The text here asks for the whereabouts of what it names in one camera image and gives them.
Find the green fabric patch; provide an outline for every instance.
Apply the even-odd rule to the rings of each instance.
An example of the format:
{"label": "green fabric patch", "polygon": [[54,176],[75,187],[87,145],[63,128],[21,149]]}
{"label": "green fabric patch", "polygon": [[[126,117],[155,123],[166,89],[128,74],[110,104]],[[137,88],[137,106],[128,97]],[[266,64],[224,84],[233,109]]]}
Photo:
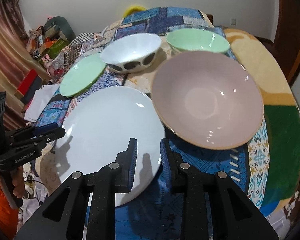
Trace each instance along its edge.
{"label": "green fabric patch", "polygon": [[262,205],[290,198],[300,173],[300,118],[295,106],[264,106],[270,166]]}

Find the yellow round object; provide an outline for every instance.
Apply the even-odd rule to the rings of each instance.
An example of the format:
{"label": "yellow round object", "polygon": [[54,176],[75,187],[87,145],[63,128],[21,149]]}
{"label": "yellow round object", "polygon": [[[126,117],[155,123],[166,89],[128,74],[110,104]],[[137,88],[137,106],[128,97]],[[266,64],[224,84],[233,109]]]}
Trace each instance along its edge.
{"label": "yellow round object", "polygon": [[145,11],[146,8],[142,7],[142,6],[139,6],[139,5],[131,5],[129,6],[124,14],[123,14],[123,18],[127,17],[128,15],[130,14],[133,14],[133,13],[136,13],[136,12],[141,12],[141,11]]}

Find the checkered pattern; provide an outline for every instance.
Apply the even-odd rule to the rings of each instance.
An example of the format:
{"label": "checkered pattern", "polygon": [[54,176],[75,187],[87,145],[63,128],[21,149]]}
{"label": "checkered pattern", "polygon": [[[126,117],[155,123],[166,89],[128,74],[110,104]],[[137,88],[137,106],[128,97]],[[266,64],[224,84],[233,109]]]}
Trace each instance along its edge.
{"label": "checkered pattern", "polygon": [[76,37],[71,43],[70,46],[74,46],[86,41],[90,41],[93,38],[94,33],[81,33],[78,37]]}

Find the white cloth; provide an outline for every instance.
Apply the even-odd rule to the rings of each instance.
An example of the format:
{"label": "white cloth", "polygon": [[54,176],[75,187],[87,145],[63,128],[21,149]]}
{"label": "white cloth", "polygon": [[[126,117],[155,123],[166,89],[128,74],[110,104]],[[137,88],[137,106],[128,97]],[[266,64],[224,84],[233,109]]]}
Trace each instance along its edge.
{"label": "white cloth", "polygon": [[25,114],[25,120],[30,122],[36,122],[53,97],[54,93],[60,85],[44,85],[42,89],[35,92],[32,102]]}

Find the person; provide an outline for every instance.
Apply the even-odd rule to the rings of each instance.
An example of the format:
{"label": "person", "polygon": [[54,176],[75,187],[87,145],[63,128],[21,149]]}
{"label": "person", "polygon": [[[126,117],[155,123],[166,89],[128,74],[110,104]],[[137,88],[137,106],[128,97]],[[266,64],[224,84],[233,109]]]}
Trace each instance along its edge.
{"label": "person", "polygon": [[[18,198],[22,198],[25,192],[22,166],[18,167],[17,172],[12,176],[12,183],[15,186],[13,194]],[[8,239],[12,240],[17,232],[17,226],[18,209],[12,209],[9,206],[0,186],[0,234],[4,233]]]}

